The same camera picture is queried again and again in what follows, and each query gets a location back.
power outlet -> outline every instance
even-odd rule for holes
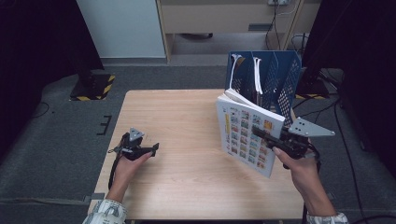
[[[290,4],[290,0],[268,0],[270,6],[287,6]]]

patterned sleeve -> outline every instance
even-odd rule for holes
[[[347,224],[347,217],[343,213],[338,213],[334,217],[311,217],[306,215],[307,223],[309,224]]]
[[[104,199],[99,201],[83,224],[122,224],[126,218],[126,209],[121,203]]]

dark curtain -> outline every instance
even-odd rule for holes
[[[78,73],[76,59],[79,67],[103,69],[76,1],[0,1],[1,159],[43,88]]]
[[[301,81],[341,68],[340,93],[361,137],[396,177],[396,2],[323,0],[306,45]]]

book cover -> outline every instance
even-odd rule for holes
[[[222,149],[270,177],[276,155],[251,128],[256,126],[278,138],[285,118],[254,105],[232,89],[218,97],[216,106]]]

blue plastic basket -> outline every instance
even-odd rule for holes
[[[235,55],[241,58],[234,63]],[[261,101],[257,102],[254,82],[254,58],[260,63]],[[292,124],[291,105],[301,74],[301,61],[293,50],[231,51],[228,58],[225,89],[234,89],[250,102],[285,117]]]

